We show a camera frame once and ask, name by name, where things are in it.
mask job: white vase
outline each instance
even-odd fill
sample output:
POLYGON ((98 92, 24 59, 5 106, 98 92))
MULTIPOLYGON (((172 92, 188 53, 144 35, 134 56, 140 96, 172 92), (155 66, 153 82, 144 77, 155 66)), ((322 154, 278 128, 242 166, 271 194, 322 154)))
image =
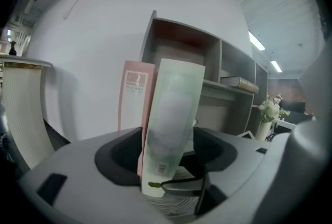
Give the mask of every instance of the white vase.
POLYGON ((261 122, 256 133, 255 138, 260 141, 264 141, 265 138, 269 135, 272 122, 261 122))

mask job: white wall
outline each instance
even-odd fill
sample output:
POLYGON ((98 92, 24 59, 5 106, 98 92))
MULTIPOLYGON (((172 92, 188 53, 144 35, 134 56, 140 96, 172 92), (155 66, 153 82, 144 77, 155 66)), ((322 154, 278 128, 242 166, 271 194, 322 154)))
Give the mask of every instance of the white wall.
POLYGON ((22 52, 23 52, 23 46, 20 45, 18 47, 15 47, 15 50, 16 50, 16 55, 17 56, 22 56, 22 52))
POLYGON ((125 60, 139 59, 153 10, 252 55, 237 0, 59 0, 39 20, 27 57, 54 64, 43 76, 44 118, 69 140, 117 129, 125 60))
POLYGON ((6 42, 1 42, 0 43, 0 52, 3 52, 4 54, 8 54, 10 50, 10 44, 6 42))

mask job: ceiling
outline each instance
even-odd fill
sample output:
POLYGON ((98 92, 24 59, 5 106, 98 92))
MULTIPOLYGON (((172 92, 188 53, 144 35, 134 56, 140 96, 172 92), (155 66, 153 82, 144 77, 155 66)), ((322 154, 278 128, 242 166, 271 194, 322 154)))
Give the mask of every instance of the ceiling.
MULTIPOLYGON (((13 19, 20 16, 33 26, 56 0, 37 0, 23 15, 29 0, 18 0, 13 19)), ((315 0, 239 0, 249 30, 266 50, 253 48, 254 58, 270 71, 270 78, 298 78, 324 46, 315 0), (269 61, 276 60, 283 73, 269 61)))

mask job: fluorescent light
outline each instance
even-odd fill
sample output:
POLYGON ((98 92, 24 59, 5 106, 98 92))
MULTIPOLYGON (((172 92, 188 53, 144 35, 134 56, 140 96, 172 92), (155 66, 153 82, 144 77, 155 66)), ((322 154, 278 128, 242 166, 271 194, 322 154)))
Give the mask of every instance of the fluorescent light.
POLYGON ((255 45, 258 50, 260 50, 260 51, 265 50, 265 47, 263 46, 263 44, 261 44, 260 41, 253 34, 251 34, 251 32, 249 32, 249 38, 250 38, 250 41, 252 42, 252 44, 255 45))
POLYGON ((25 10, 24 10, 24 14, 29 15, 29 12, 33 6, 33 4, 36 2, 37 0, 29 0, 29 2, 27 3, 25 10))
POLYGON ((279 65, 278 65, 278 63, 276 61, 271 61, 271 64, 273 64, 273 66, 274 66, 274 68, 275 68, 275 70, 277 72, 279 72, 279 73, 282 72, 281 69, 280 69, 280 67, 279 67, 279 65))

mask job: white pillar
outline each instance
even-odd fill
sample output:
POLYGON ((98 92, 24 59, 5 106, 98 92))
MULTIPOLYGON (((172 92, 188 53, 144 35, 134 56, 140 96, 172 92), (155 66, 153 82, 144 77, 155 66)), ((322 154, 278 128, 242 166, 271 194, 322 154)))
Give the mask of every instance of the white pillar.
POLYGON ((38 60, 0 55, 3 67, 3 98, 8 125, 22 157, 32 169, 54 153, 42 116, 38 60))

